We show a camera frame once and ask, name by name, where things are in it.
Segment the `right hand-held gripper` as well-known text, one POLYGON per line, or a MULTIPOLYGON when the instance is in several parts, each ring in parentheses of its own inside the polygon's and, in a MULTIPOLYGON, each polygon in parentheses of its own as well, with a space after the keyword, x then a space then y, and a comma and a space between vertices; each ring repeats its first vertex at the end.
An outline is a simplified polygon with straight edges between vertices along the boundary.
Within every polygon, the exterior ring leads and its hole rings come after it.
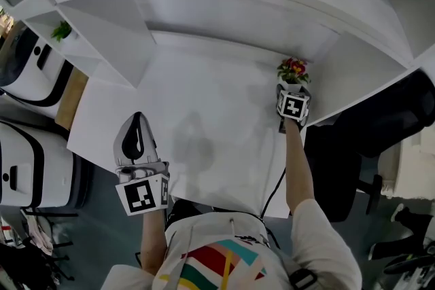
POLYGON ((311 102, 311 94, 304 87, 301 86, 297 92, 290 92, 284 90, 281 84, 276 86, 277 115, 281 118, 279 123, 279 133, 285 133, 284 119, 293 120, 298 126, 299 130, 302 130, 308 119, 309 104, 311 102))

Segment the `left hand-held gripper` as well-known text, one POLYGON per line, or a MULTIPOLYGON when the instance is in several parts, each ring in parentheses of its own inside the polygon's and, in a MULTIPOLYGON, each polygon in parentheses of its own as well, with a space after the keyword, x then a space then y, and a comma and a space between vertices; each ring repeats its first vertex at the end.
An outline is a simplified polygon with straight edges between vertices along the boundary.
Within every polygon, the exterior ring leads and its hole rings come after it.
POLYGON ((118 197, 128 216, 166 209, 169 199, 169 163, 161 160, 147 118, 130 116, 114 141, 118 197))

